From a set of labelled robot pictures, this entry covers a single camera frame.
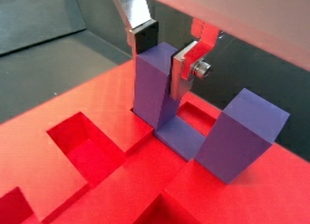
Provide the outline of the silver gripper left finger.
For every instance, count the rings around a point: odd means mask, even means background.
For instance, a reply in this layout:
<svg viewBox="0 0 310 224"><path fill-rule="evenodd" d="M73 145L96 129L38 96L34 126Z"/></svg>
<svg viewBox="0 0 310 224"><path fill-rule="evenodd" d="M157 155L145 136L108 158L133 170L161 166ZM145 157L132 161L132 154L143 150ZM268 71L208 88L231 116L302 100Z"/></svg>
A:
<svg viewBox="0 0 310 224"><path fill-rule="evenodd" d="M147 0L112 0L122 19L127 43L132 55L141 54L157 44L159 22L151 18Z"/></svg>

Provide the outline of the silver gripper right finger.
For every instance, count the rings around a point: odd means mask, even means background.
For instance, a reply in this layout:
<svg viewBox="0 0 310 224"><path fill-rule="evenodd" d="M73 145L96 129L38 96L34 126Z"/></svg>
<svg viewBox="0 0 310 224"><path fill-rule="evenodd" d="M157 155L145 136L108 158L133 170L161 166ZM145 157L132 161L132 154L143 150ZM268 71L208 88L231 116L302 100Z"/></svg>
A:
<svg viewBox="0 0 310 224"><path fill-rule="evenodd" d="M203 57L212 50L219 29L193 18L191 34L197 38L172 56L171 67L171 97L179 100L191 88L193 77L204 79L211 71L211 66L203 61Z"/></svg>

